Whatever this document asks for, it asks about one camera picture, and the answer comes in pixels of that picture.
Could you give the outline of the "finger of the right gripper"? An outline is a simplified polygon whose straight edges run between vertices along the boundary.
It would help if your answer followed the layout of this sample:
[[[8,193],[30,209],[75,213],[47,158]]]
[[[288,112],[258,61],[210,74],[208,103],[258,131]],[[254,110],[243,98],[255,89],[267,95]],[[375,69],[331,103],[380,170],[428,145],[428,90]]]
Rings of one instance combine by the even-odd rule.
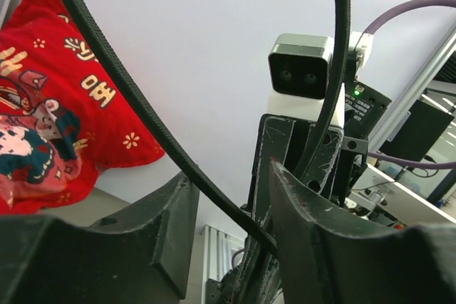
[[[250,217],[268,234],[273,235],[271,180],[274,162],[284,163],[291,141],[294,121],[272,114],[260,120],[257,149],[254,158],[253,185],[249,194]],[[266,289],[278,270],[277,258],[253,237],[248,237],[242,262],[234,280],[231,303],[261,303],[266,301]]]

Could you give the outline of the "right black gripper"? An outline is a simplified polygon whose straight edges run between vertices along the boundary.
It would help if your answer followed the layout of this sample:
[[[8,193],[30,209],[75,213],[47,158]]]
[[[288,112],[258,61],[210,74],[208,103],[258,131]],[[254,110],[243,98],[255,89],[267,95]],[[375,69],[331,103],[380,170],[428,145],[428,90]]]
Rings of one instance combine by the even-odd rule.
[[[346,86],[344,127],[342,129],[339,126],[329,126],[306,174],[295,175],[295,192],[299,196],[313,192],[329,200],[333,195],[333,184],[341,152],[340,203],[343,204],[351,187],[367,168],[368,136],[390,103],[390,98],[364,83],[349,83]],[[291,135],[291,171],[296,168],[314,130],[314,123],[294,123]]]

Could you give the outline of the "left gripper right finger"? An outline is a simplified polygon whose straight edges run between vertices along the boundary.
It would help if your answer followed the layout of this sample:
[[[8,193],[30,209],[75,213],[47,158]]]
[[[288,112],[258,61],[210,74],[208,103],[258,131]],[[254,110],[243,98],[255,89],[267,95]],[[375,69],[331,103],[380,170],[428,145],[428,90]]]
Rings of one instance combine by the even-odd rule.
[[[274,162],[271,204],[285,303],[405,303],[401,273],[387,257],[398,231],[310,192]]]

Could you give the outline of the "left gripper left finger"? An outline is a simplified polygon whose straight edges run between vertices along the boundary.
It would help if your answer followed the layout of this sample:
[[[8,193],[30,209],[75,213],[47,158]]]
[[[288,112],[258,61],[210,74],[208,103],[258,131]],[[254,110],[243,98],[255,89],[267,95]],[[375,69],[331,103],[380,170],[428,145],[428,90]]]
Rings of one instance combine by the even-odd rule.
[[[183,174],[95,222],[96,300],[182,300],[199,190]]]

